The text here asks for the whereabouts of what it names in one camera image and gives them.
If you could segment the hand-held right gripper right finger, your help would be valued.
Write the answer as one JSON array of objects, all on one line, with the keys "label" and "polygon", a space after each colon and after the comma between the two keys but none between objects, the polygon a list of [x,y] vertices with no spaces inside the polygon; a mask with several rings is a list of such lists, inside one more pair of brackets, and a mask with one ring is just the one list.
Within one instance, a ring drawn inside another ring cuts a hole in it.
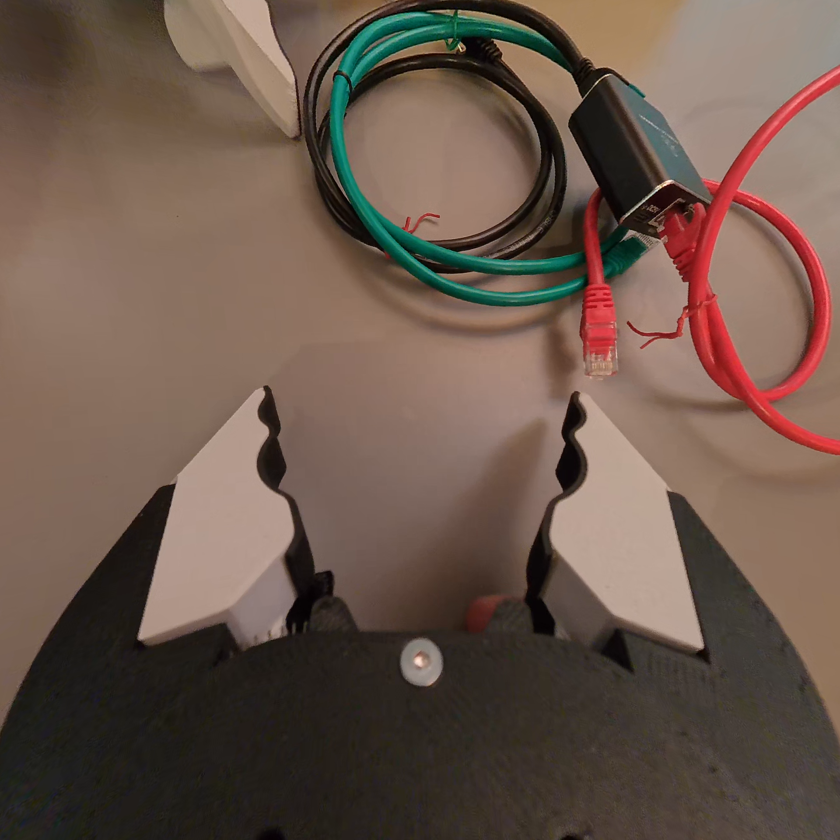
[{"label": "hand-held right gripper right finger", "polygon": [[526,569],[535,631],[593,649],[629,632],[698,654],[705,642],[666,483],[587,394],[571,395],[561,434],[561,491]]}]

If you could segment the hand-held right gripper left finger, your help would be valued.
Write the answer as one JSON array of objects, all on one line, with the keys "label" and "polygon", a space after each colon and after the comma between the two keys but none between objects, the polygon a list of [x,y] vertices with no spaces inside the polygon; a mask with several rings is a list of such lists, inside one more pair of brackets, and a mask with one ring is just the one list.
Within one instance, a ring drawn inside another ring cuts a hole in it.
[{"label": "hand-held right gripper left finger", "polygon": [[170,642],[225,625],[239,648],[302,634],[333,593],[317,572],[271,389],[257,389],[175,479],[138,639]]}]

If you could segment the black ethernet adapter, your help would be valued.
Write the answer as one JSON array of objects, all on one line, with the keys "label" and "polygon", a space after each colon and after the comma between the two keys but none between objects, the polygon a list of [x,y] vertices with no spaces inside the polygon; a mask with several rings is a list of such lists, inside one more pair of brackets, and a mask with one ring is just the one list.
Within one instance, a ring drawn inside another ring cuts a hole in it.
[{"label": "black ethernet adapter", "polygon": [[711,194],[665,116],[625,79],[585,60],[571,134],[617,224],[654,235],[668,211],[709,207]]}]

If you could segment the person's right hand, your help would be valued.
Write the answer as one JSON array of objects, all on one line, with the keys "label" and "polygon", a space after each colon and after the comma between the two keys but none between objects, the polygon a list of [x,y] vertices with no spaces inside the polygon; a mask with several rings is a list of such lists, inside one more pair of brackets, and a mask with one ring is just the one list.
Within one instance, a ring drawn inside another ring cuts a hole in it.
[{"label": "person's right hand", "polygon": [[532,617],[528,605],[512,595],[483,595],[475,599],[465,617],[470,634],[530,634]]}]

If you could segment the white and wood document stand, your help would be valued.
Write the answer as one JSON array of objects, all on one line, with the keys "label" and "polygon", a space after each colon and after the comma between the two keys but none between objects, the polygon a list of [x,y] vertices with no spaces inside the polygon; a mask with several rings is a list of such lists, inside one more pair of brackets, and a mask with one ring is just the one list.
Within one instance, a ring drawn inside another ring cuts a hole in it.
[{"label": "white and wood document stand", "polygon": [[301,137],[298,82],[265,1],[164,1],[175,51],[196,72],[231,69],[290,139]]}]

